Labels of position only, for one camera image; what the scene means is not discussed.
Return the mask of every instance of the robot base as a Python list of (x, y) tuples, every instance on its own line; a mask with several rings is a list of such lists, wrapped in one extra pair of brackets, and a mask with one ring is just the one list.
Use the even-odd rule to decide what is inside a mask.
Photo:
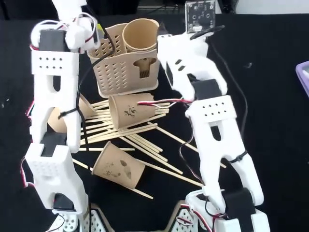
[[(91, 213), (91, 232), (114, 232), (103, 212), (98, 207), (92, 207)], [(74, 220), (68, 215), (62, 216), (65, 219), (64, 224), (58, 228), (63, 223), (63, 218), (58, 216), (48, 231), (58, 228), (54, 232), (89, 232), (89, 214), (87, 214), (82, 223), (78, 223), (78, 220)]]

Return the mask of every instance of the purple container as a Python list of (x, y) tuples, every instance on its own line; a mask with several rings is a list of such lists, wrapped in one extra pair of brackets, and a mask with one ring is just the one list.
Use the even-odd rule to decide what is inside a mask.
[(296, 66), (296, 73), (309, 97), (309, 61), (298, 64)]

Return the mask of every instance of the circuit board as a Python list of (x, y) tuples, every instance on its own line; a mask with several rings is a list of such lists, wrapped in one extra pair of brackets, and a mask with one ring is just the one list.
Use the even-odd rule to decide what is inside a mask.
[(213, 28), (215, 24), (215, 5), (215, 0), (186, 1), (186, 32), (194, 33)]

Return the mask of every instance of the mounting holes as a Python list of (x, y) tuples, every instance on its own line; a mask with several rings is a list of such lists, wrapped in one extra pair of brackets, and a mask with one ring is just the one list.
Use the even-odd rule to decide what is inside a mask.
[(182, 71), (185, 68), (185, 66), (180, 66), (180, 68), (178, 69), (178, 71)]
[(180, 62), (182, 62), (181, 59), (179, 59), (178, 61), (176, 61), (175, 64), (179, 64)]

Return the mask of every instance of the black wire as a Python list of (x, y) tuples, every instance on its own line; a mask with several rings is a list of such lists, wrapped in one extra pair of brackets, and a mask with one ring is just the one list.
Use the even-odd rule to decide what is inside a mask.
[(190, 119), (190, 118), (189, 118), (189, 121), (190, 121), (190, 126), (191, 126), (191, 137), (190, 137), (190, 139), (189, 139), (187, 142), (185, 142), (185, 143), (183, 143), (183, 144), (180, 145), (180, 147), (179, 147), (179, 156), (182, 158), (182, 160), (184, 161), (185, 165), (186, 165), (187, 168), (190, 170), (190, 172), (192, 173), (192, 175), (193, 175), (196, 179), (198, 179), (198, 180), (204, 185), (203, 179), (193, 171), (193, 169), (190, 167), (190, 165), (188, 164), (187, 160), (184, 158), (184, 156), (183, 156), (183, 154), (182, 154), (182, 148), (183, 148), (185, 145), (191, 143), (192, 140), (193, 140), (193, 138), (194, 138), (193, 126), (192, 126), (192, 123), (191, 123), (191, 119)]
[(246, 121), (247, 121), (247, 116), (248, 116), (248, 101), (246, 98), (246, 95), (244, 94), (244, 92), (242, 91), (241, 87), (239, 86), (238, 82), (236, 81), (236, 79), (234, 78), (227, 62), (224, 60), (224, 58), (221, 56), (221, 54), (218, 52), (218, 50), (216, 49), (216, 47), (214, 46), (213, 42), (211, 41), (211, 39), (208, 40), (208, 43), (211, 45), (213, 51), (216, 53), (216, 55), (218, 56), (218, 58), (221, 60), (221, 62), (224, 64), (225, 69), (227, 70), (227, 73), (229, 74), (230, 78), (232, 79), (232, 81), (234, 82), (236, 88), (238, 89), (238, 91), (240, 92), (240, 94), (243, 97), (244, 103), (245, 103), (245, 112), (243, 114), (243, 118), (242, 118), (242, 123), (241, 123), (241, 127), (240, 127), (240, 134), (241, 134), (241, 138), (244, 138), (244, 134), (245, 134), (245, 126), (246, 126)]
[(154, 13), (154, 12), (156, 12), (156, 11), (158, 11), (158, 10), (162, 9), (163, 7), (165, 7), (165, 8), (166, 8), (166, 5), (160, 6), (160, 7), (156, 8), (156, 9), (154, 9), (154, 10), (150, 11), (150, 12), (147, 12), (147, 13), (146, 13), (146, 15), (152, 14), (152, 13)]
[[(104, 31), (104, 36), (107, 36), (107, 38), (109, 39), (111, 45), (112, 45), (112, 50), (105, 54), (104, 56), (100, 57), (98, 60), (96, 60), (87, 70), (86, 72), (84, 73), (83, 77), (81, 78), (81, 81), (78, 85), (78, 89), (77, 89), (77, 97), (76, 97), (76, 109), (79, 113), (79, 115), (81, 116), (81, 119), (82, 119), (82, 122), (83, 122), (83, 131), (84, 131), (84, 139), (85, 139), (85, 146), (86, 146), (86, 151), (89, 151), (89, 143), (88, 143), (88, 136), (87, 136), (87, 131), (86, 131), (86, 122), (85, 122), (85, 117), (82, 113), (82, 111), (79, 109), (78, 107), (78, 104), (79, 104), (79, 98), (80, 98), (80, 94), (81, 94), (81, 86), (82, 86), (82, 83), (84, 82), (84, 80), (86, 79), (86, 77), (88, 76), (88, 74), (93, 70), (93, 68), (99, 64), (102, 60), (104, 60), (106, 57), (112, 55), (115, 53), (115, 45), (114, 43), (112, 42), (112, 39), (109, 35), (109, 33), (107, 32), (107, 30), (103, 27), (103, 24), (100, 22), (100, 19), (99, 17), (96, 16), (95, 12), (92, 10), (92, 8), (89, 6), (89, 4), (87, 4), (87, 9), (89, 10), (89, 12), (95, 16), (95, 18), (97, 19), (98, 23), (101, 25), (103, 31)], [(91, 174), (91, 169), (90, 169), (90, 166), (88, 164), (88, 171), (92, 177), (92, 174)], [(88, 190), (88, 208), (89, 208), (89, 232), (91, 232), (91, 225), (92, 225), (92, 212), (91, 212), (91, 200), (90, 200), (90, 192), (91, 192), (91, 188), (92, 188), (92, 182), (91, 182), (91, 177), (90, 177), (90, 183), (89, 183), (89, 190)]]
[(206, 33), (210, 33), (210, 32), (218, 32), (218, 31), (221, 31), (222, 29), (225, 28), (225, 25), (220, 25), (220, 26), (216, 26), (216, 27), (213, 27), (213, 28), (208, 28), (206, 30), (202, 30), (202, 31), (199, 31), (197, 33), (195, 33), (193, 36), (190, 37), (190, 40), (194, 40), (202, 35), (205, 35)]
[(205, 203), (205, 210), (206, 210), (206, 213), (207, 213), (209, 216), (211, 216), (211, 217), (214, 217), (214, 218), (217, 217), (216, 215), (211, 214), (211, 213), (208, 211), (208, 209), (207, 209), (207, 203), (208, 203), (208, 202), (210, 202), (210, 201), (209, 201), (209, 199), (207, 198), (207, 199), (206, 199), (206, 203)]
[(64, 217), (63, 217), (62, 215), (58, 214), (58, 216), (62, 217), (62, 219), (63, 219), (62, 224), (61, 224), (58, 228), (56, 228), (56, 229), (52, 229), (52, 230), (50, 230), (50, 231), (46, 231), (46, 232), (57, 231), (58, 229), (60, 229), (60, 228), (63, 226), (63, 224), (64, 224), (64, 222), (65, 222), (66, 220), (64, 219)]

